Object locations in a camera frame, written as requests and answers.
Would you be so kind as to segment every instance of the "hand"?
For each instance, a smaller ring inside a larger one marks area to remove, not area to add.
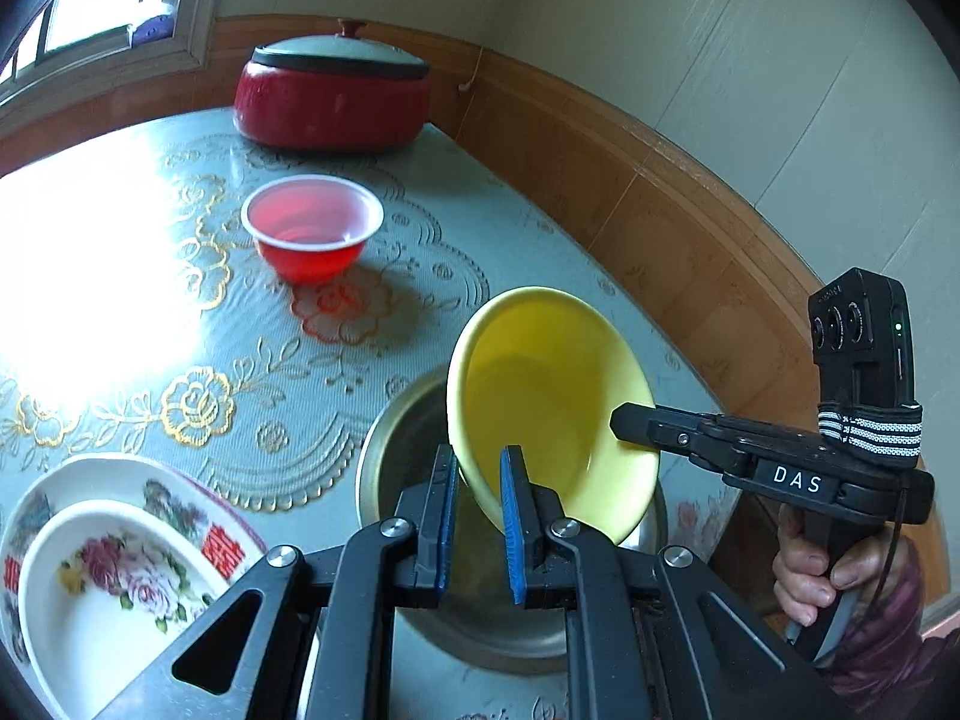
[[[803,626],[813,625],[817,611],[832,604],[837,591],[865,586],[860,599],[862,608],[858,610],[862,611],[877,590],[877,581],[890,546],[890,530],[885,529],[877,536],[864,538],[851,547],[846,555],[837,560],[829,579],[824,576],[829,563],[827,550],[806,541],[802,533],[803,512],[788,504],[781,504],[779,528],[776,530],[781,549],[774,557],[774,594],[786,615]],[[906,541],[901,538],[884,586],[885,592],[896,586],[906,557]]]

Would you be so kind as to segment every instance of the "white floral bowl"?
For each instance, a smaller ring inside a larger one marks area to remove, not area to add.
[[[90,720],[227,587],[196,547],[142,509],[95,500],[54,515],[24,557],[17,599],[54,709]]]

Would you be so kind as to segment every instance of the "metal bowl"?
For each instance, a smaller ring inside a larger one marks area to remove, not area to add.
[[[360,524],[390,517],[400,490],[426,481],[446,435],[446,371],[416,380],[387,405],[367,435],[357,471]],[[503,536],[465,485],[457,504],[450,588],[438,610],[402,610],[430,642],[469,664],[517,674],[560,671],[566,635],[560,610],[514,606]],[[653,504],[621,546],[654,553],[664,546],[666,508],[656,486]]]

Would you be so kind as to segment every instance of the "purple sleeve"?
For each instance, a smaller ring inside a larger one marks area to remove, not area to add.
[[[958,646],[947,638],[920,638],[923,575],[912,542],[896,587],[880,607],[840,642],[824,678],[861,717],[902,720],[934,677],[943,654]]]

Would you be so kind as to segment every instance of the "yellow plastic bowl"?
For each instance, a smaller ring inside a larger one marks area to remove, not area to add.
[[[620,333],[573,295],[525,287],[498,295],[464,327],[450,362],[446,412],[464,480],[503,530],[500,452],[520,445],[530,481],[557,490],[568,517],[614,544],[640,523],[659,452],[618,442],[610,414],[651,406]]]

